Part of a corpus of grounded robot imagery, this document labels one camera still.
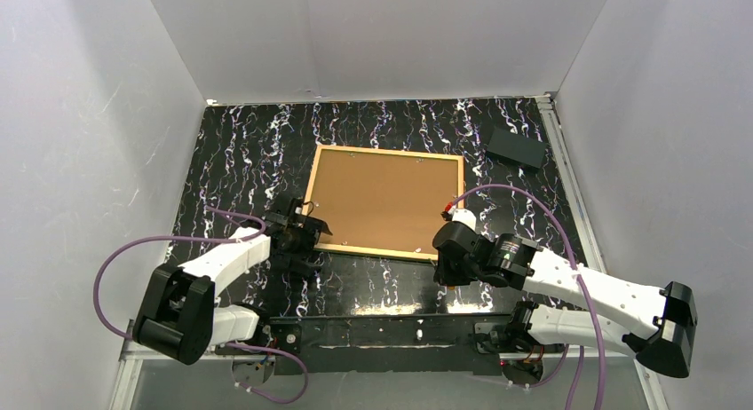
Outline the green wooden photo frame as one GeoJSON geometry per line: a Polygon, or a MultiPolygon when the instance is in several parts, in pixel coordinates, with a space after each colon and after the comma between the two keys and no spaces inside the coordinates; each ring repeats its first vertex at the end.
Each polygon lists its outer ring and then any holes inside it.
{"type": "Polygon", "coordinates": [[[315,247],[434,262],[441,214],[464,190],[461,155],[319,145],[305,198],[329,232],[315,247]]]}

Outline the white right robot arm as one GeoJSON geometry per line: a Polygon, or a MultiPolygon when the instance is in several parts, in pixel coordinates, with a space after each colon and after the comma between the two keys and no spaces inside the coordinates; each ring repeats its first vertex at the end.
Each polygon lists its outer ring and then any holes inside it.
{"type": "Polygon", "coordinates": [[[574,344],[634,357],[673,378],[690,375],[698,312],[694,292],[672,281],[663,288],[631,283],[569,261],[533,240],[506,233],[489,240],[451,221],[432,240],[434,279],[442,286],[482,281],[554,297],[575,310],[519,303],[500,332],[512,345],[574,344]]]}

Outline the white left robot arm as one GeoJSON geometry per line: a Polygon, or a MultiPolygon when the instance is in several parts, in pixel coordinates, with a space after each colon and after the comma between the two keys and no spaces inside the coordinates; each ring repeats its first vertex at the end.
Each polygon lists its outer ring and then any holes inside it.
{"type": "Polygon", "coordinates": [[[312,217],[313,202],[285,200],[262,217],[220,211],[236,224],[214,248],[182,264],[155,268],[131,330],[131,337],[183,364],[196,362],[217,345],[251,339],[261,323],[249,304],[218,307],[216,299],[251,268],[265,262],[300,275],[314,270],[311,257],[328,224],[312,217]]]}

